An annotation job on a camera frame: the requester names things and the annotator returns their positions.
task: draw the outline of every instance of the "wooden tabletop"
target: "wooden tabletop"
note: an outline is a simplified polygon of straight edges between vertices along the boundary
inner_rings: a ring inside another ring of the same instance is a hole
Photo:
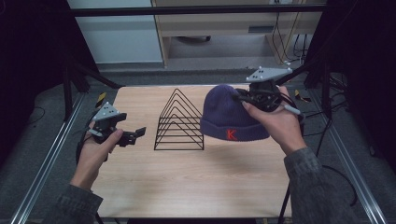
[[[119,90],[114,106],[128,117],[117,127],[147,131],[134,146],[116,147],[103,164],[92,188],[104,198],[101,217],[279,215],[289,179],[285,155],[272,138],[229,142],[205,136],[204,150],[154,150],[159,117],[173,91],[179,89],[202,112],[213,87]],[[289,207],[285,216],[291,216]]]

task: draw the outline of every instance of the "human hand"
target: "human hand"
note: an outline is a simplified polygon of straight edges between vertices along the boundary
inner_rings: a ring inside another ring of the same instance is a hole
[[[289,96],[286,87],[279,87],[279,91]],[[280,106],[274,112],[267,113],[249,103],[243,102],[242,104],[249,115],[258,120],[274,140],[280,144],[286,155],[306,147],[297,116],[283,106]]]
[[[122,137],[123,130],[117,129],[102,144],[97,144],[91,133],[86,133],[78,166],[70,184],[81,189],[91,190],[92,184],[99,175],[99,168]]]

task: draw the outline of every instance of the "red letter k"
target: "red letter k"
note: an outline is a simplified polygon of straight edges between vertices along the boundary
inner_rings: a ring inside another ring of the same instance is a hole
[[[236,133],[235,129],[227,129],[227,139],[231,141],[238,141],[238,139],[233,136]]]

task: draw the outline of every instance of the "wrist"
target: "wrist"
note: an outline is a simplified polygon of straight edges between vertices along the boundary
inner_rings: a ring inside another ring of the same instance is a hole
[[[289,154],[291,154],[297,150],[306,148],[307,145],[303,139],[299,139],[296,141],[291,141],[291,142],[282,144],[282,145],[280,145],[280,147],[282,148],[282,150],[286,154],[286,156],[288,156]]]
[[[85,189],[89,192],[92,192],[91,191],[92,183],[88,183],[87,181],[84,181],[83,179],[80,179],[77,176],[74,176],[72,178],[72,180],[70,181],[70,185],[73,185],[74,187],[77,187],[80,189]]]

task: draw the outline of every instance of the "gray floor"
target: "gray floor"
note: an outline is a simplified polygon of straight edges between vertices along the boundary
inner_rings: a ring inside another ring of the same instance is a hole
[[[104,72],[103,75],[128,86],[242,83],[245,81],[245,77],[258,66],[285,67],[285,65],[276,64],[272,51],[269,50],[268,43],[263,36],[212,36],[209,42],[175,38],[172,41],[167,68],[139,68],[135,71],[122,73]],[[294,68],[297,66],[299,66],[299,61],[291,65]],[[288,84],[291,94],[302,79],[304,79],[304,76],[297,77]],[[92,88],[84,97],[77,119],[70,134],[67,135],[58,159],[32,209],[29,216],[31,219],[40,219],[46,214],[59,192],[67,185],[73,175],[75,148],[79,139],[78,131],[91,114],[98,94],[106,91],[106,99],[110,103],[116,97],[116,90],[111,90],[95,80],[90,79],[90,83]],[[300,91],[303,95],[309,97],[304,89]],[[340,102],[344,99],[337,97],[335,100]],[[26,126],[21,140],[15,146],[13,154],[8,160],[7,166],[0,172],[0,220],[4,220],[5,223],[12,217],[34,181],[35,174],[63,124],[62,86],[42,92],[36,98],[35,104],[45,110],[44,116],[39,121]],[[313,103],[297,101],[297,104],[306,114],[318,111]],[[36,109],[32,114],[31,121],[39,119],[42,115],[43,110]],[[320,133],[324,125],[320,117],[308,119],[305,125],[305,134]],[[364,135],[345,107],[333,113],[333,125],[340,133],[353,161],[358,164],[388,222],[396,223],[396,214],[394,213],[396,211],[395,174],[383,159],[370,156],[369,146]],[[312,148],[316,148],[319,135],[307,136],[305,141]],[[325,135],[319,159],[323,164],[345,172],[328,134]],[[340,193],[352,200],[352,191],[347,182],[339,175],[333,173],[330,173],[330,175]],[[360,202],[354,206],[354,211],[361,222],[369,222]]]

